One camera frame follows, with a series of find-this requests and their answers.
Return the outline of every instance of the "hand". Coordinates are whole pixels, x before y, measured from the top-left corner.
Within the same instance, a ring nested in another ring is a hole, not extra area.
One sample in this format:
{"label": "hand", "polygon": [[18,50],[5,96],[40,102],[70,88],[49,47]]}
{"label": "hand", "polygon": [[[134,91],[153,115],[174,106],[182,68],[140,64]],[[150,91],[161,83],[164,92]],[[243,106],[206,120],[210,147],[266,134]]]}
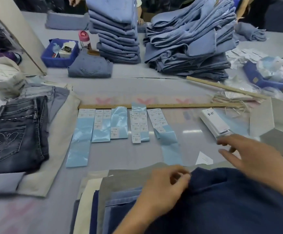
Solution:
{"label": "hand", "polygon": [[81,0],[69,0],[70,6],[76,7],[77,4],[80,3]]}
{"label": "hand", "polygon": [[141,19],[141,18],[138,18],[138,23],[139,23],[140,25],[142,25],[142,24],[144,23],[144,20]]}
{"label": "hand", "polygon": [[133,209],[150,224],[175,206],[189,181],[190,173],[183,166],[155,169]]}
{"label": "hand", "polygon": [[[218,151],[246,176],[276,190],[282,189],[283,157],[274,147],[238,134],[221,137],[217,144],[231,146],[229,151]],[[236,150],[240,153],[241,159],[232,154]]]}

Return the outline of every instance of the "pink bottle cap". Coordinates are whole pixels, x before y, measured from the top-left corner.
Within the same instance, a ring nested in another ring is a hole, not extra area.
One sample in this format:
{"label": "pink bottle cap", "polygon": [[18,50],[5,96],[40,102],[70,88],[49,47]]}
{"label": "pink bottle cap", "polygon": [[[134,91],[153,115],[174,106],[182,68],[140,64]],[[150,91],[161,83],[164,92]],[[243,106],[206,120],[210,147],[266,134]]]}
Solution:
{"label": "pink bottle cap", "polygon": [[82,42],[88,42],[89,41],[89,35],[86,31],[80,30],[79,31],[79,39]]}

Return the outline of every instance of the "right hand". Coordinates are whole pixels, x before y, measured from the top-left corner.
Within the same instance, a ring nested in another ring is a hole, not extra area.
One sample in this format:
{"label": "right hand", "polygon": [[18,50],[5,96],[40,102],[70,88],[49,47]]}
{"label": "right hand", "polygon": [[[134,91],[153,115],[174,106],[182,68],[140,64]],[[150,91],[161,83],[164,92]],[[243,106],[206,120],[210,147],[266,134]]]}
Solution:
{"label": "right hand", "polygon": [[[283,156],[274,147],[238,134],[221,137],[217,144],[231,146],[218,151],[247,177],[277,190],[283,185]],[[241,159],[232,154],[236,150]]]}
{"label": "right hand", "polygon": [[69,0],[69,4],[70,4],[70,6],[75,7],[75,6],[77,6],[77,4],[80,3],[80,1],[81,0]]}

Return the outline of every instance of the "person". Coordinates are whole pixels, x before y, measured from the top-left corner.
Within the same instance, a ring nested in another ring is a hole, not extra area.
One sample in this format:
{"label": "person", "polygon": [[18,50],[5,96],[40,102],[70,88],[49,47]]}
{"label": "person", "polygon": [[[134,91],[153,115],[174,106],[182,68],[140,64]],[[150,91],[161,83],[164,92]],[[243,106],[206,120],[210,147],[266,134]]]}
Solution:
{"label": "person", "polygon": [[[76,7],[80,3],[80,1],[81,0],[69,0],[69,4],[70,6]],[[138,15],[138,23],[140,25],[144,23],[144,20],[141,18],[141,13],[142,13],[141,4],[142,4],[142,1],[137,0],[137,15]]]}
{"label": "person", "polygon": [[[283,194],[283,157],[274,147],[238,134],[221,137],[218,145],[230,145],[219,153],[247,177]],[[241,159],[233,152],[238,151]],[[113,234],[142,234],[158,217],[170,211],[188,187],[190,172],[180,165],[152,172],[135,205]]]}

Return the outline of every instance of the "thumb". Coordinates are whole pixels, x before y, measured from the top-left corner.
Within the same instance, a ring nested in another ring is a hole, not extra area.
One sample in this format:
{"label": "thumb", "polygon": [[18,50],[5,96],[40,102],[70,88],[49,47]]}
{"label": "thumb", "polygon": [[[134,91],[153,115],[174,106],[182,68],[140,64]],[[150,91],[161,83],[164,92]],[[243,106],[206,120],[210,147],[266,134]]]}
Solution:
{"label": "thumb", "polygon": [[189,173],[184,174],[173,185],[173,190],[177,195],[181,196],[181,194],[185,191],[185,189],[188,188],[190,178],[191,176]]}
{"label": "thumb", "polygon": [[240,170],[242,166],[242,161],[237,158],[235,155],[232,153],[228,152],[225,149],[219,149],[218,152],[228,161],[230,162],[233,166],[235,166],[237,169]]}

